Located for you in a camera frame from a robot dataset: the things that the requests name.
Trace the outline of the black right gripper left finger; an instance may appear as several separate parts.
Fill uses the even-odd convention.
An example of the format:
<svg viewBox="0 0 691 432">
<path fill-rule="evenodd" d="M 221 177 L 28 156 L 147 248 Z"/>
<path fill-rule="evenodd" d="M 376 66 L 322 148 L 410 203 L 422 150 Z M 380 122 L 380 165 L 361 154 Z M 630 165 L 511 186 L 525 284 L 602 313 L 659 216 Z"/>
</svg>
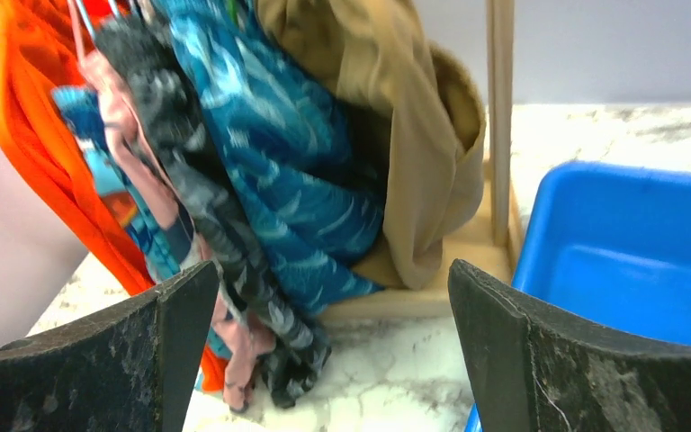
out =
<svg viewBox="0 0 691 432">
<path fill-rule="evenodd" d="M 219 289 L 195 265 L 0 348 L 0 431 L 179 431 Z"/>
</svg>

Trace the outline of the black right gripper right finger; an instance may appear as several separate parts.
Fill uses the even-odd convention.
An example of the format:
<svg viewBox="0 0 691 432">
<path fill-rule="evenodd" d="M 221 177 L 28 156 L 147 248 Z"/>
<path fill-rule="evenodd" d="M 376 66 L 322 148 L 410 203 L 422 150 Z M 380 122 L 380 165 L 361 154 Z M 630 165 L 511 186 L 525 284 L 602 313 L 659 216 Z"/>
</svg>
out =
<svg viewBox="0 0 691 432">
<path fill-rule="evenodd" d="M 691 346 L 583 319 L 461 259 L 448 291 L 484 430 L 691 431 Z"/>
</svg>

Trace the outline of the orange mesh shorts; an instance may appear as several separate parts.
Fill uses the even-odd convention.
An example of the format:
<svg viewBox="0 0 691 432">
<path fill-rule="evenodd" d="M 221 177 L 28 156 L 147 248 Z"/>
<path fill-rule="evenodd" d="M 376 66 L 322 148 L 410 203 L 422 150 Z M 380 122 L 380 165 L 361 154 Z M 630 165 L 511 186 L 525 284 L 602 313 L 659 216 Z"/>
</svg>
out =
<svg viewBox="0 0 691 432">
<path fill-rule="evenodd" d="M 0 148 L 27 185 L 131 295 L 182 265 L 140 250 L 94 187 L 76 135 L 52 96 L 82 85 L 79 60 L 109 8 L 89 2 L 74 13 L 66 1 L 0 1 Z"/>
</svg>

